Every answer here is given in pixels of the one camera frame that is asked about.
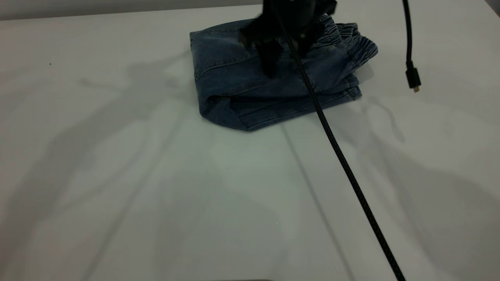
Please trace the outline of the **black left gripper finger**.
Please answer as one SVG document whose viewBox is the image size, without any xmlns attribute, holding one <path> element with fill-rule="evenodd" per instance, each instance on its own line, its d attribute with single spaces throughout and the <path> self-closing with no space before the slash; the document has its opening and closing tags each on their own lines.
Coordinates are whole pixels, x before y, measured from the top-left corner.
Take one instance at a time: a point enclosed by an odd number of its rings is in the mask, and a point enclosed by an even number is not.
<svg viewBox="0 0 500 281">
<path fill-rule="evenodd" d="M 293 47 L 299 58 L 304 58 L 315 43 L 312 34 L 300 34 L 293 39 Z"/>
<path fill-rule="evenodd" d="M 277 71 L 277 62 L 280 60 L 283 47 L 278 39 L 265 39 L 255 43 L 259 54 L 261 69 L 268 78 L 274 78 Z"/>
</svg>

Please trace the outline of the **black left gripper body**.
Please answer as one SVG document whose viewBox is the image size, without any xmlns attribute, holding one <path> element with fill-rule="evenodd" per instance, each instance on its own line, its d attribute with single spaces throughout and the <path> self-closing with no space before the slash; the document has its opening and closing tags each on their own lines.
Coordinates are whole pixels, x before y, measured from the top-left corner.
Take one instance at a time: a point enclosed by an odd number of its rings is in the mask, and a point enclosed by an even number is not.
<svg viewBox="0 0 500 281">
<path fill-rule="evenodd" d="M 336 0 L 264 0 L 261 14 L 240 29 L 239 41 L 249 48 L 284 38 L 301 37 L 324 15 L 335 13 Z"/>
</svg>

